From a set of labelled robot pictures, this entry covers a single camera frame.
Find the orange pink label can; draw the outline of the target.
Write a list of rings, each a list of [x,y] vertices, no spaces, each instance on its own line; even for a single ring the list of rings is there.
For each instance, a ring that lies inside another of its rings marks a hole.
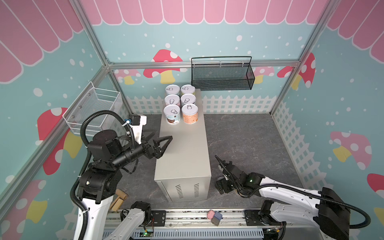
[[[183,120],[186,124],[192,125],[198,121],[199,109],[195,104],[185,104],[182,107]]]

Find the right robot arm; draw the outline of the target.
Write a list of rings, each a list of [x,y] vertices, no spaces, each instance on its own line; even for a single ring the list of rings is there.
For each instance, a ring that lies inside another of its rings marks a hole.
[[[266,226],[279,223],[282,230],[286,230],[287,224],[298,223],[317,227],[333,239],[347,240],[350,230],[362,229],[371,223],[371,217],[365,211],[345,203],[330,188],[323,187],[320,191],[302,189],[262,174],[246,174],[233,162],[219,157],[216,160],[223,173],[215,183],[219,193],[236,192],[244,199],[265,198],[257,220]]]

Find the green label can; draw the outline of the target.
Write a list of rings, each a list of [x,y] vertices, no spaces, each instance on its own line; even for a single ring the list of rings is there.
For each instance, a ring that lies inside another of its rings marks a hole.
[[[181,91],[181,95],[185,95],[185,94],[195,95],[196,88],[192,85],[183,85],[180,91]]]

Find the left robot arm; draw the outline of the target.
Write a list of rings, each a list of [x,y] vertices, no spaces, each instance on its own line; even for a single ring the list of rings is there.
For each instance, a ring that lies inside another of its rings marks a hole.
[[[103,115],[114,117],[126,133],[118,136],[114,130],[102,130],[89,141],[86,136],[88,125]],[[82,123],[80,136],[87,148],[87,157],[70,191],[71,200],[79,209],[76,240],[101,239],[108,208],[123,176],[121,171],[130,174],[126,166],[137,164],[142,156],[161,158],[172,142],[172,136],[165,136],[150,144],[148,140],[154,133],[146,138],[139,134],[140,141],[137,141],[133,128],[139,125],[141,118],[140,115],[130,115],[124,120],[113,111],[102,110],[91,114]]]

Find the teal label can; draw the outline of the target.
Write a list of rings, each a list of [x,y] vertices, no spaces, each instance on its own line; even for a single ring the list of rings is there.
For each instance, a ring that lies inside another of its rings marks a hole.
[[[169,95],[180,95],[181,88],[178,85],[168,85],[165,89],[166,96]]]
[[[169,125],[178,125],[181,121],[181,109],[177,105],[167,105],[163,113]]]

